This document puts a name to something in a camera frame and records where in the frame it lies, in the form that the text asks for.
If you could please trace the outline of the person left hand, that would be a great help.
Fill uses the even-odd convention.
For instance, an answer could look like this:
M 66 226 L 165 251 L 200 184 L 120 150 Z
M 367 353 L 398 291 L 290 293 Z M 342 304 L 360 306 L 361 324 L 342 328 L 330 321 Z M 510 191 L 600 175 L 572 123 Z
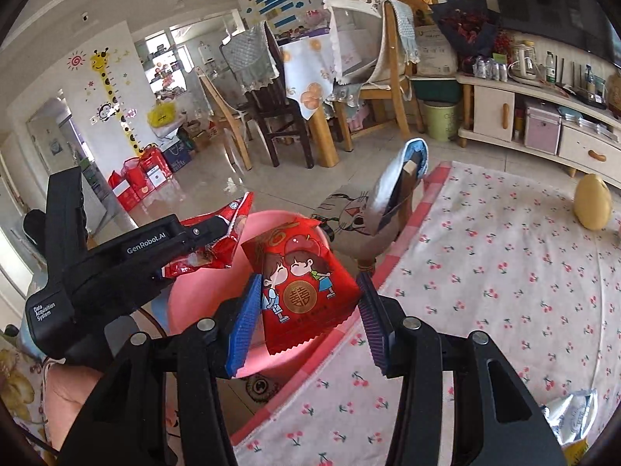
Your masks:
M 43 407 L 47 436 L 59 450 L 78 413 L 102 374 L 85 366 L 49 364 L 44 375 Z

